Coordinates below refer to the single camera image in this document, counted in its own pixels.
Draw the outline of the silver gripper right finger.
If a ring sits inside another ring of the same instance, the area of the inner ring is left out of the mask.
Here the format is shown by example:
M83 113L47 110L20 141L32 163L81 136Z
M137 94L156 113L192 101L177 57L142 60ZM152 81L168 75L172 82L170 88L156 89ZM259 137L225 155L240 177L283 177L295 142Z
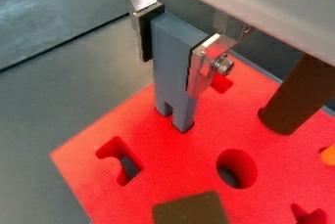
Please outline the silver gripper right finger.
M216 74L227 76L231 73L235 62L228 58L228 51L252 32L248 23L224 12L215 13L213 28L215 33L192 50L188 94L193 98L211 86Z

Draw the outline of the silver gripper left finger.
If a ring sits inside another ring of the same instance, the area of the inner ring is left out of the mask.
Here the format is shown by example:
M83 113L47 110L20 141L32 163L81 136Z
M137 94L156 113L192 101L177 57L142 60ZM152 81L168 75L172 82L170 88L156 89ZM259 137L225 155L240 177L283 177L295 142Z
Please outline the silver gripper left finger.
M148 62L152 54L150 21L165 13L165 5L158 0L130 0L130 16L137 32L139 59Z

